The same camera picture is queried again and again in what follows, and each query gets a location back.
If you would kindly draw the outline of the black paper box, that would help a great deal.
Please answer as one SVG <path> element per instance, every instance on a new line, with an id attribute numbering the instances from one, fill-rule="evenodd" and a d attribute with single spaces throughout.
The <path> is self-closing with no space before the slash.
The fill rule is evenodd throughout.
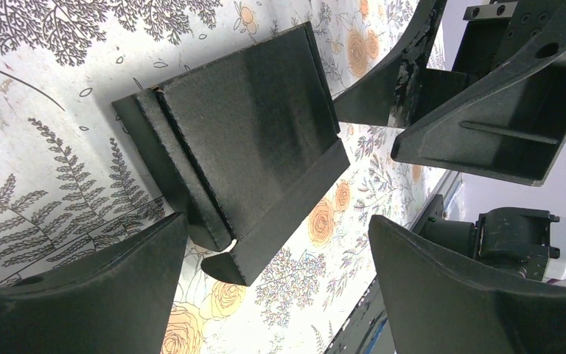
<path id="1" fill-rule="evenodd" d="M 310 22 L 112 106 L 222 282 L 251 285 L 349 167 Z"/>

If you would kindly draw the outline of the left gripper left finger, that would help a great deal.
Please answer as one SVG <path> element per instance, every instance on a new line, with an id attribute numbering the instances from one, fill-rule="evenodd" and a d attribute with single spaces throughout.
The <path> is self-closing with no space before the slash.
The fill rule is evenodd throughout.
<path id="1" fill-rule="evenodd" d="M 173 214 L 0 288 L 0 353 L 159 353 L 186 242 L 186 218 Z"/>

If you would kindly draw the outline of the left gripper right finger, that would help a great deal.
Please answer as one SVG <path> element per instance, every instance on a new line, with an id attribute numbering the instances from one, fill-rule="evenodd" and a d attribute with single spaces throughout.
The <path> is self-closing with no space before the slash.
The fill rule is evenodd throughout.
<path id="1" fill-rule="evenodd" d="M 566 287 L 489 267 L 381 215 L 368 238 L 398 353 L 566 353 Z"/>

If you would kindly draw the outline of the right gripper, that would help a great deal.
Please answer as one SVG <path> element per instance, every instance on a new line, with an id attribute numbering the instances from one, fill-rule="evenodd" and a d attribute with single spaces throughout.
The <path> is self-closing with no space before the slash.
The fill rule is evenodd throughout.
<path id="1" fill-rule="evenodd" d="M 543 184 L 566 141 L 566 1 L 507 4 L 497 20 L 483 18 L 496 5 L 470 10 L 453 70 L 422 86 L 446 4 L 418 3 L 386 57 L 335 98 L 338 120 L 412 124 L 395 139 L 397 162 Z"/>

